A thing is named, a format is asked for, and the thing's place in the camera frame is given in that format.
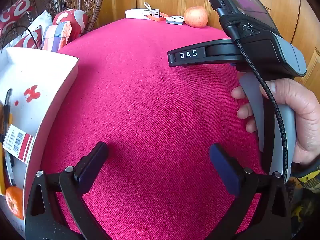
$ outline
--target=pink carpet surface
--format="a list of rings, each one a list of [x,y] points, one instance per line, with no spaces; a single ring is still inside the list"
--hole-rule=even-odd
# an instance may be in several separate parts
[[[79,58],[79,72],[41,168],[60,172],[98,141],[107,143],[109,158],[83,198],[113,240],[205,239],[234,200],[209,160],[213,143],[263,173],[257,135],[236,117],[246,100],[230,95],[239,85],[235,68],[168,65],[167,51],[222,38],[223,31],[207,26],[123,19],[60,51]],[[59,200],[78,231],[61,194]],[[258,196],[240,230],[257,202]]]

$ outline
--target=black cable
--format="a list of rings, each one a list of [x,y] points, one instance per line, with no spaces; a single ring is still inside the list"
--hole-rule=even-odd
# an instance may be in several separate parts
[[[12,32],[15,28],[18,28],[18,27],[23,27],[23,28],[25,28],[25,29],[27,29],[27,30],[29,31],[29,33],[30,33],[30,35],[31,35],[31,38],[32,38],[33,42],[35,43],[35,46],[37,47],[37,49],[39,49],[39,48],[38,48],[38,45],[36,44],[35,38],[34,38],[33,35],[32,35],[32,32],[31,32],[27,27],[25,27],[25,26],[23,26],[23,25],[17,25],[17,26],[14,26],[11,30],[9,30],[9,31],[6,33],[6,35],[4,36],[4,38],[3,38],[3,40],[2,40],[2,45],[1,45],[1,53],[2,53],[2,51],[3,51],[3,45],[4,45],[5,38],[8,36],[8,34],[9,34],[10,32]]]
[[[260,76],[259,72],[257,71],[256,67],[254,66],[254,64],[252,63],[252,61],[249,59],[248,55],[246,54],[246,52],[244,51],[241,42],[239,39],[235,40],[241,54],[243,55],[244,59],[246,60],[246,62],[249,64],[250,68],[252,69],[254,75],[256,76],[256,78],[258,79],[259,83],[261,84],[261,86],[263,87],[264,91],[266,92],[269,100],[271,101],[271,103],[273,104],[273,107],[275,109],[275,114],[276,114],[276,118],[278,120],[278,124],[279,124],[279,128],[280,128],[280,133],[281,133],[281,140],[282,140],[282,150],[283,150],[283,170],[282,170],[282,177],[284,180],[284,183],[286,184],[287,182],[287,172],[288,172],[288,145],[287,145],[287,137],[285,134],[285,129],[284,129],[284,123],[281,117],[281,113],[279,110],[279,107],[276,103],[275,98],[273,97],[272,92],[270,91],[268,85],[266,84],[266,82],[262,79],[262,77]]]

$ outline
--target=red pillow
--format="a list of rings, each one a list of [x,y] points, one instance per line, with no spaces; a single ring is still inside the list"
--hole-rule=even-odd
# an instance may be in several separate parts
[[[66,21],[69,21],[71,24],[72,31],[69,40],[73,41],[83,33],[84,28],[88,23],[88,15],[84,11],[69,9],[57,14],[53,19],[53,25],[58,25]]]
[[[38,28],[36,28],[33,32],[32,32],[32,36],[36,41],[36,44],[38,46],[39,49],[41,49],[41,39],[42,39],[42,35],[41,35],[41,26],[39,26]],[[16,45],[14,45],[13,47],[19,47],[19,48],[31,48],[31,49],[36,49],[35,43],[33,42],[33,39],[30,35],[30,33],[23,37]]]
[[[0,14],[0,37],[5,31],[20,19],[26,12],[33,10],[30,0],[18,0],[8,10]]]

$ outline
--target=white device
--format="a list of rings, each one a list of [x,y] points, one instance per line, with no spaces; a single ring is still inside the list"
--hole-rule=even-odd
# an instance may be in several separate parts
[[[159,9],[143,9],[136,8],[125,11],[125,17],[130,19],[143,19],[150,20],[147,15],[151,15],[155,18],[159,18],[160,11]]]
[[[171,17],[167,17],[166,19],[167,19],[167,23],[170,23],[170,24],[182,25],[184,22],[183,16],[171,16]]]

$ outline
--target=trigger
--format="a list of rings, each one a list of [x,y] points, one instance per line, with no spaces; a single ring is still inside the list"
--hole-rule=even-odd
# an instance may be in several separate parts
[[[249,103],[252,108],[252,112],[256,121],[258,138],[259,138],[259,149],[263,152],[264,146],[264,111],[263,111],[263,96],[259,89],[259,81],[255,75],[251,72],[245,73],[239,78],[239,83],[243,88]]]

